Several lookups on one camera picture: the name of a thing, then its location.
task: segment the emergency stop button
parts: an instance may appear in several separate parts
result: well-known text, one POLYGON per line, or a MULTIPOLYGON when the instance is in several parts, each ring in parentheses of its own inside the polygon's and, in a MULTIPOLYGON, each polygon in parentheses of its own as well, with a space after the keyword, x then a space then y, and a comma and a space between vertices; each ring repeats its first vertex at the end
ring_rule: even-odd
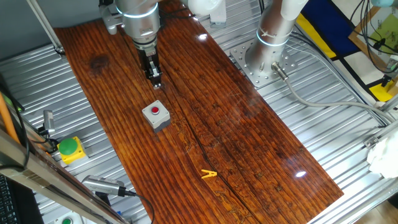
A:
POLYGON ((142 114, 144 114, 145 119, 152 126, 155 133, 170 124, 170 113, 159 100, 142 109, 142 114))
POLYGON ((152 114, 153 114, 153 115, 158 115, 158 114, 159 114, 159 108, 158 108, 157 106, 154 106, 154 107, 152 108, 152 114))

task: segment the orange object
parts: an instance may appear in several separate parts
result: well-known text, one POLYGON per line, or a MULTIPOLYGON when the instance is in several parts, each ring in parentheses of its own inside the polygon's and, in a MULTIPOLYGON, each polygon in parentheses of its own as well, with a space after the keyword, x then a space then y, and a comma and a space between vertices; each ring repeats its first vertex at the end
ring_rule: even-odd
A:
POLYGON ((10 135, 13 140, 19 142, 18 135, 15 132, 14 124, 12 123, 10 112, 8 111, 7 104, 4 101, 2 94, 0 93, 0 114, 2 116, 2 120, 4 121, 4 125, 6 126, 7 133, 10 135))

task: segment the green button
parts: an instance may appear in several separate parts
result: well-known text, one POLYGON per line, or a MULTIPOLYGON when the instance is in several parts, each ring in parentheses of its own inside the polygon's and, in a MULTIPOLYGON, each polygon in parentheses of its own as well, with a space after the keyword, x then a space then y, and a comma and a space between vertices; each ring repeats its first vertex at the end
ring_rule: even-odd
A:
POLYGON ((66 218, 62 221, 62 224, 72 224, 72 220, 70 220, 70 218, 66 218))
POLYGON ((60 143, 58 150, 60 151, 61 154, 68 156, 74 153, 76 149, 77 149, 77 142, 74 139, 69 138, 69 139, 64 139, 60 143))

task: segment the metal mounting plate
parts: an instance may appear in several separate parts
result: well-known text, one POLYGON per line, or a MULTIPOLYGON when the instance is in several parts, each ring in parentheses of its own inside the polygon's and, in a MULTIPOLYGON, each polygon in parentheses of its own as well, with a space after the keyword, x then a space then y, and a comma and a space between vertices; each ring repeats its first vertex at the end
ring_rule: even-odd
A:
MULTIPOLYGON (((235 59, 237 66, 242 69, 244 74, 249 78, 251 83, 259 89, 266 84, 273 82, 275 79, 278 79, 279 76, 276 72, 271 73, 258 73, 250 71, 250 69, 246 65, 245 54, 248 51, 250 45, 252 45, 253 40, 247 41, 243 44, 240 44, 233 49, 230 50, 229 54, 235 59)), ((291 74, 297 70, 296 61, 287 53, 286 50, 282 52, 282 61, 280 62, 280 66, 286 72, 286 74, 291 74)))

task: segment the white cloth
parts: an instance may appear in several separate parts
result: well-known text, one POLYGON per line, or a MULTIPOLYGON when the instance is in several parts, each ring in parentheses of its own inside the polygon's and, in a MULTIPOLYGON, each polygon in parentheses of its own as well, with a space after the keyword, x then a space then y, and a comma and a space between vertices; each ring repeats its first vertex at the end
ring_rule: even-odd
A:
POLYGON ((367 162, 371 172, 385 178, 398 177, 398 133, 377 143, 368 153, 367 162))

